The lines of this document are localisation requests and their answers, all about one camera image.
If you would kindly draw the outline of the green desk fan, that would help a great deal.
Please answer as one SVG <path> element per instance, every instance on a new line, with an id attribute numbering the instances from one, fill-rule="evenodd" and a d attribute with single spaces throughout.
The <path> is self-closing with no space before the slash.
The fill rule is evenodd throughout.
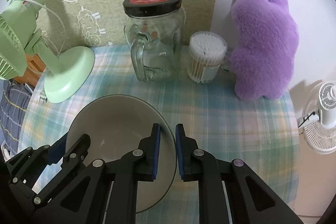
<path id="1" fill-rule="evenodd" d="M 1 79 L 21 77 L 27 69 L 27 55 L 38 55 L 49 70 L 45 94 L 51 103 L 60 103 L 84 84 L 95 63 L 88 47 L 77 46 L 55 55 L 37 28 L 39 10 L 45 0 L 8 0 L 1 13 Z"/>

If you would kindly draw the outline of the white standing fan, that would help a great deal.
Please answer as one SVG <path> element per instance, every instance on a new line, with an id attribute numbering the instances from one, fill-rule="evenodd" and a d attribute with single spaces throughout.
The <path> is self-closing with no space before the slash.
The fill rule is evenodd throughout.
<path id="1" fill-rule="evenodd" d="M 335 82 L 317 84 L 310 91 L 297 120 L 308 146 L 320 155 L 335 152 Z"/>

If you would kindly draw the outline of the wooden chair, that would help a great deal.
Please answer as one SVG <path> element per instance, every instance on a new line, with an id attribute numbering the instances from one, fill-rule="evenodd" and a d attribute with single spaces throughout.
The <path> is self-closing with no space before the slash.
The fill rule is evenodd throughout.
<path id="1" fill-rule="evenodd" d="M 27 68 L 22 77 L 14 77 L 14 80 L 19 84 L 29 84 L 36 87 L 46 65 L 38 55 L 30 56 L 26 54 Z"/>

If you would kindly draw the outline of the glass jar black lid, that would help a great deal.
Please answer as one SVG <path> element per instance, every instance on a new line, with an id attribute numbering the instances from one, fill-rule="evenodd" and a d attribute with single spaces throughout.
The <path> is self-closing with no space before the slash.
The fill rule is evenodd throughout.
<path id="1" fill-rule="evenodd" d="M 167 81 L 181 68 L 182 0 L 124 0 L 123 32 L 139 81 Z"/>

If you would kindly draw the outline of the blue plaid tablecloth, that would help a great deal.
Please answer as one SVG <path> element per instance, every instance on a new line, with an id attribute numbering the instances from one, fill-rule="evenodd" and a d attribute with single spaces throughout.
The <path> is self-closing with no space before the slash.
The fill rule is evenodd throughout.
<path id="1" fill-rule="evenodd" d="M 127 46 L 96 47 L 92 73 L 70 99 L 42 100 L 43 80 L 33 92 L 19 137 L 19 150 L 53 144 L 76 114 L 93 100 L 112 94 L 140 98 L 158 110 L 171 128 L 217 159 L 243 160 L 289 206 L 298 189 L 299 136 L 289 93 L 278 100 L 242 101 L 232 74 L 220 70 L 213 82 L 193 83 L 186 73 L 169 83 L 142 83 L 135 77 Z"/>

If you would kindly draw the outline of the purple plush toy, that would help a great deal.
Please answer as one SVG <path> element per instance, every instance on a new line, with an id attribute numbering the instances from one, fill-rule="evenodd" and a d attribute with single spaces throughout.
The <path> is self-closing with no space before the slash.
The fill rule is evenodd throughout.
<path id="1" fill-rule="evenodd" d="M 288 0 L 235 0 L 231 17 L 238 34 L 230 57 L 236 95 L 246 101 L 280 98 L 293 77 L 299 45 Z"/>

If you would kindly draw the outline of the blue striped cloth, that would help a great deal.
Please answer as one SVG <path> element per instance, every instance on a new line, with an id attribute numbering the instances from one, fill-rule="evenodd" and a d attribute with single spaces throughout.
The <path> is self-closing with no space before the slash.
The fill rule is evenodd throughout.
<path id="1" fill-rule="evenodd" d="M 33 91 L 29 84 L 1 81 L 1 133 L 13 155 L 18 151 L 22 124 Z"/>

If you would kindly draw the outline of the cotton swab container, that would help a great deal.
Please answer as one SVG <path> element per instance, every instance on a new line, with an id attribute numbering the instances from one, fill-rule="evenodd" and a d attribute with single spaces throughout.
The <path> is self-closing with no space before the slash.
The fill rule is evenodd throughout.
<path id="1" fill-rule="evenodd" d="M 191 35 L 187 74 L 197 84 L 210 83 L 216 76 L 227 52 L 225 40 L 209 31 Z"/>

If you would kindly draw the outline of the large grey floral bowl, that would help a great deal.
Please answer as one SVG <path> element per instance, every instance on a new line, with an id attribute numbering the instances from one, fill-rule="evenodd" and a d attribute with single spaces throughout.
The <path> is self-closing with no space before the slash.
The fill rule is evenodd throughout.
<path id="1" fill-rule="evenodd" d="M 155 206 L 169 191 L 177 169 L 173 133 L 163 116 L 147 102 L 133 96 L 111 95 L 85 106 L 68 130 L 66 150 L 83 135 L 91 145 L 84 165 L 96 159 L 118 160 L 137 149 L 141 139 L 150 136 L 153 124 L 161 126 L 158 173 L 154 182 L 139 182 L 137 212 Z"/>

